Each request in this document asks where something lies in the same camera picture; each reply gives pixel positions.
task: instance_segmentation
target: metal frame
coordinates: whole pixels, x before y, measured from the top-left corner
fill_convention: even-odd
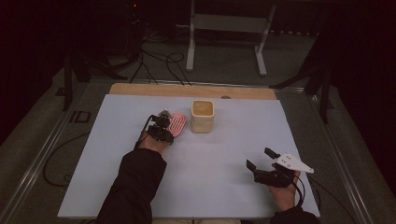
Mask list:
[[[160,81],[162,84],[175,84],[176,82],[173,81]],[[227,84],[213,84],[213,83],[194,83],[197,85],[213,85],[213,86],[237,86],[237,87],[253,87],[253,88],[268,88],[266,86],[249,86],[249,85],[227,85]],[[287,87],[283,90],[274,90],[275,92],[286,92],[286,93],[293,93],[293,94],[303,94],[303,88],[293,88]],[[82,96],[83,90],[78,89],[77,91],[77,98],[79,99]],[[318,112],[318,99],[314,95],[307,95],[308,101],[312,106],[314,111]],[[64,112],[61,117],[59,118],[57,124],[53,128],[52,132],[50,133],[46,143],[41,148],[40,152],[37,154],[35,160],[29,166],[28,170],[26,171],[25,175],[23,176],[21,183],[18,185],[17,189],[15,190],[14,194],[12,195],[11,199],[8,201],[7,205],[3,209],[2,213],[0,214],[0,223],[10,223],[12,219],[18,214],[20,208],[23,205],[26,197],[28,196],[30,190],[32,189],[38,175],[41,172],[42,166],[44,165],[44,161],[49,156],[50,152],[55,147],[60,135],[63,132],[64,126],[68,121],[71,111],[76,106],[78,99],[71,104],[71,108]],[[332,132],[329,127],[323,122],[320,117],[319,112],[316,113],[316,119],[318,123],[321,125],[321,128],[330,144],[332,158],[335,163],[335,167],[338,173],[341,176],[341,179],[346,187],[346,192],[349,196],[349,199],[354,207],[356,212],[357,218],[361,224],[373,224],[373,220],[371,218],[370,213],[367,210],[365,202],[361,197],[358,185],[356,184],[355,180],[353,179],[352,174],[349,172],[346,162],[343,159],[341,151],[336,144],[335,139],[332,136]]]
[[[55,148],[58,139],[60,138],[66,123],[70,120],[73,108],[76,107],[78,100],[82,97],[88,84],[78,83],[76,87],[76,98],[71,103],[67,111],[64,111],[53,127],[49,137],[36,155],[33,162],[27,168],[23,175],[20,184],[14,191],[14,194],[8,200],[6,206],[0,213],[0,223],[12,223],[14,217],[18,214],[24,201],[30,193],[35,181],[41,173],[46,159],[50,156],[51,151]]]
[[[262,57],[262,49],[270,31],[271,22],[274,17],[276,6],[271,6],[271,10],[267,18],[251,18],[251,17],[234,17],[220,15],[195,14],[195,0],[191,0],[190,14],[190,44],[187,53],[186,70],[191,72],[194,67],[195,54],[195,29],[218,30],[218,31],[239,31],[249,33],[262,34],[262,40],[258,46],[255,46],[254,53],[256,55],[259,74],[262,77],[267,76],[267,70]]]

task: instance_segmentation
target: robotic hand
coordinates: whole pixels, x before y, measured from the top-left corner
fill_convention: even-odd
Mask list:
[[[289,153],[280,155],[268,147],[265,148],[264,152],[270,158],[276,160],[274,164],[275,170],[271,172],[258,170],[251,161],[247,160],[247,168],[253,173],[254,181],[276,188],[286,188],[292,184],[300,194],[300,201],[298,202],[297,206],[301,206],[304,202],[304,196],[293,181],[295,177],[294,172],[304,171],[312,174],[314,173],[314,169],[308,167]]]
[[[134,145],[134,148],[138,148],[140,143],[143,141],[144,133],[147,133],[157,141],[165,141],[172,144],[174,142],[174,136],[167,129],[171,123],[172,115],[167,110],[163,110],[158,116],[151,115],[148,117],[143,130]]]

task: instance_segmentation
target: red object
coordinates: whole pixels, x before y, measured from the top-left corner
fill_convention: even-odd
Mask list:
[[[183,131],[184,125],[186,124],[187,118],[183,114],[175,113],[172,114],[171,123],[169,124],[168,130],[174,136],[177,137]]]

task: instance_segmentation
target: black jacket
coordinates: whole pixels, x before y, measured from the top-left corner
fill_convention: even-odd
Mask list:
[[[119,175],[108,193],[95,223],[151,224],[150,202],[163,179],[166,162],[160,153],[135,149],[121,161]],[[302,208],[276,213],[271,224],[316,224],[318,219]]]

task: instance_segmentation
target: metal stand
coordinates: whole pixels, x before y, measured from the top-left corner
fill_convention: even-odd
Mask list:
[[[187,54],[186,70],[191,72],[194,66],[195,29],[217,30],[217,31],[235,31],[235,32],[249,32],[262,34],[262,40],[258,46],[254,48],[256,54],[257,65],[259,67],[260,76],[267,76],[264,59],[262,57],[262,49],[265,40],[268,36],[272,18],[274,17],[276,6],[271,6],[271,10],[267,18],[250,18],[250,17],[235,17],[235,16],[220,16],[195,14],[195,0],[191,0],[191,15],[190,15],[190,44],[189,52]]]
[[[308,95],[315,95],[321,86],[322,90],[320,97],[319,114],[325,123],[329,123],[327,119],[327,108],[329,105],[331,74],[332,68],[327,64],[311,66],[306,70],[300,71],[297,76],[291,77],[279,84],[269,86],[269,88],[283,89],[298,80],[301,80],[305,77],[310,77],[308,83],[304,87],[304,92]]]
[[[126,79],[117,73],[111,71],[111,69],[105,67],[100,62],[97,62],[83,53],[79,53],[75,50],[69,50],[64,60],[64,111],[66,111],[73,101],[73,72],[75,73],[79,82],[89,82],[91,74],[87,69],[87,64],[90,67],[103,71],[109,77],[115,79]]]

